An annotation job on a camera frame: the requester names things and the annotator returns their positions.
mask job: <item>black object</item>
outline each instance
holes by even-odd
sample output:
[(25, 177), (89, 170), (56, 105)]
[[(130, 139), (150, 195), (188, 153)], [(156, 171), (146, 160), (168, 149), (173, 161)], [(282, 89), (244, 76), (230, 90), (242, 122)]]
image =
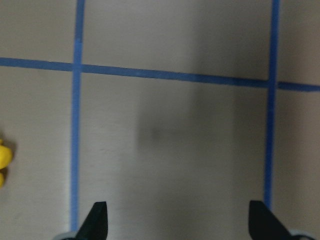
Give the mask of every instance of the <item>black object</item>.
[(108, 212), (105, 201), (96, 202), (82, 226), (73, 238), (63, 240), (106, 240), (108, 235)]
[(252, 240), (315, 240), (307, 235), (291, 235), (262, 201), (250, 201), (249, 233)]

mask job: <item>horizontal blue line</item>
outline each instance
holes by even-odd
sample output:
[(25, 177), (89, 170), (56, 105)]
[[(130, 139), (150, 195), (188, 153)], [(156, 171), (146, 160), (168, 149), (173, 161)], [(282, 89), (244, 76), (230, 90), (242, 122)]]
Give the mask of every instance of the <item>horizontal blue line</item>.
[[(43, 69), (72, 72), (73, 64), (68, 62), (30, 60), (19, 58), (0, 57), (0, 66), (4, 67), (18, 67), (28, 69)], [(82, 65), (82, 72), (89, 74), (105, 74), (117, 75), (124, 77), (138, 77), (151, 79), (166, 79), (166, 80), (181, 80), (187, 82), (197, 83), (211, 83), (233, 86), (245, 86), (254, 88), (267, 88), (267, 81), (259, 79), (247, 79), (227, 76), (202, 75), (193, 73), (171, 72), (146, 70), (135, 68), (124, 68), (116, 66), (99, 66), (99, 65)], [(278, 82), (278, 89), (298, 91), (298, 92), (320, 92), (319, 85)]]

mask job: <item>blue line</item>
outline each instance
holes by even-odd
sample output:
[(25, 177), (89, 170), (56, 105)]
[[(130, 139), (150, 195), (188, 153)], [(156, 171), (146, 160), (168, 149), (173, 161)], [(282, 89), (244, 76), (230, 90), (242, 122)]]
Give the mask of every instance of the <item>blue line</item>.
[(126, 76), (126, 77), (181, 80), (181, 81), (197, 82), (197, 83), (247, 86), (247, 87), (255, 87), (255, 88), (267, 87), (267, 81), (258, 80), (258, 79), (246, 79), (246, 78), (227, 77), (227, 76), (212, 76), (212, 75), (159, 71), (159, 70), (146, 70), (146, 69), (136, 69), (136, 68), (124, 68), (124, 67), (114, 67), (114, 66), (97, 66), (97, 65), (84, 64), (82, 72), (92, 73), (92, 74)]
[[(73, 71), (73, 64), (68, 62), (29, 60), (29, 59), (6, 58), (6, 57), (0, 57), (0, 66), (28, 68), (28, 69), (56, 70), (56, 71), (67, 71), (67, 72)], [(245, 87), (253, 87), (253, 88), (268, 87), (267, 81), (260, 80), (260, 79), (214, 76), (214, 75), (203, 75), (203, 74), (159, 71), (159, 70), (146, 70), (146, 69), (136, 69), (136, 68), (115, 67), (115, 66), (99, 66), (99, 65), (83, 64), (82, 72), (90, 73), (90, 74), (105, 74), (105, 75), (117, 75), (117, 76), (124, 76), (124, 77), (138, 77), (138, 78), (165, 79), (165, 80), (180, 80), (180, 81), (186, 81), (186, 82), (245, 86)], [(282, 82), (282, 81), (278, 82), (278, 89), (297, 91), (297, 92), (320, 92), (319, 85)]]
[(80, 93), (82, 72), (82, 45), (85, 0), (76, 1), (76, 19), (72, 66), (72, 116), (71, 116), (71, 176), (70, 176), (70, 230), (78, 229), (79, 216), (79, 135), (80, 135)]
[(0, 57), (0, 66), (4, 67), (19, 67), (27, 69), (44, 69), (57, 71), (72, 71), (72, 64), (56, 61), (41, 61), (18, 58)]
[(269, 80), (267, 99), (266, 119), (266, 146), (264, 166), (264, 203), (272, 208), (273, 190), (273, 155), (274, 155), (274, 134), (275, 134), (275, 111), (277, 92), (277, 56), (278, 56), (278, 33), (279, 33), (279, 9), (280, 0), (272, 1), (271, 34), (270, 34), (270, 59), (269, 59)]

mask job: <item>vertical blue line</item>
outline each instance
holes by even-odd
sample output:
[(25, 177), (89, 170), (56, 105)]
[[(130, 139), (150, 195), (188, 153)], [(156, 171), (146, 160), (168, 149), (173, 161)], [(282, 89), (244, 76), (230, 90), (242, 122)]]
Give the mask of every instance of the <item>vertical blue line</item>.
[(273, 155), (275, 134), (275, 111), (277, 91), (277, 57), (279, 35), (279, 10), (280, 0), (272, 1), (270, 56), (269, 56), (269, 80), (266, 116), (266, 143), (265, 143), (265, 166), (264, 166), (264, 196), (265, 205), (272, 208), (273, 190)]
[(70, 230), (78, 228), (79, 215), (79, 132), (80, 132), (80, 93), (82, 72), (82, 42), (84, 28), (85, 0), (76, 1), (75, 33), (72, 65), (71, 103), (71, 176), (70, 176)]

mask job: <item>yellow toy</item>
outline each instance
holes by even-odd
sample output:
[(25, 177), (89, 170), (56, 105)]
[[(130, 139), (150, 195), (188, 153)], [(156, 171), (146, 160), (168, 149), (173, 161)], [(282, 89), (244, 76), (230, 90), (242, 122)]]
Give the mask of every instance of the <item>yellow toy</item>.
[[(12, 160), (13, 154), (10, 148), (3, 146), (3, 140), (0, 139), (0, 170), (4, 169), (9, 165)], [(0, 172), (0, 188), (3, 186), (5, 182), (4, 175)]]

